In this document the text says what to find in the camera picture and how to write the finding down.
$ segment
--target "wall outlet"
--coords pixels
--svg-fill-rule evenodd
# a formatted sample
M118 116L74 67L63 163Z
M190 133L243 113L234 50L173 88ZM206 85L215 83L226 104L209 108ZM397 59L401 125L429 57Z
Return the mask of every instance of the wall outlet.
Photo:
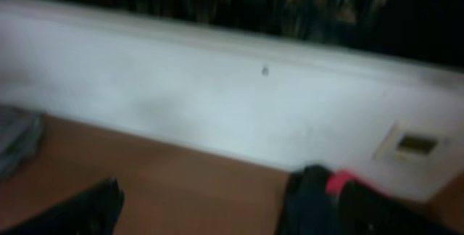
M376 160L425 163L447 145L447 137L439 131L396 124L374 154Z

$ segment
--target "gray cloth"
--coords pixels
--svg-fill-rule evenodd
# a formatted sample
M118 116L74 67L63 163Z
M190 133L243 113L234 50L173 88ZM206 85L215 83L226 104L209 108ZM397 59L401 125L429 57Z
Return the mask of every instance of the gray cloth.
M43 132L39 113L0 105L0 179L36 153Z

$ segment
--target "electrical outlet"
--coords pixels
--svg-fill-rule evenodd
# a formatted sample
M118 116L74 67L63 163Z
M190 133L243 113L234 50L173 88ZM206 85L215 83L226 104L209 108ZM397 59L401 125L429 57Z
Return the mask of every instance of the electrical outlet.
M374 155L376 160L425 163L447 144L439 131L405 124L396 124Z

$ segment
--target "wooden floor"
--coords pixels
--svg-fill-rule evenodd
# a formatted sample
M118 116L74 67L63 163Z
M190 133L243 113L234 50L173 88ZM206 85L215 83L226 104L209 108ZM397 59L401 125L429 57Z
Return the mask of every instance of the wooden floor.
M444 225L464 234L464 173L436 194L429 204Z
M0 182L0 229L117 177L115 234L273 234L287 174L46 117L40 152Z

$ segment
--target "wall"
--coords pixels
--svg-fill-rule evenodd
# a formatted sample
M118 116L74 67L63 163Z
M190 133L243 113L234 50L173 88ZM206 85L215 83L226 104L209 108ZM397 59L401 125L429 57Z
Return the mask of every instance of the wall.
M3 103L286 170L324 162L421 201L463 165L459 73L36 0L0 0L0 37ZM427 165L373 160L398 120L450 145Z

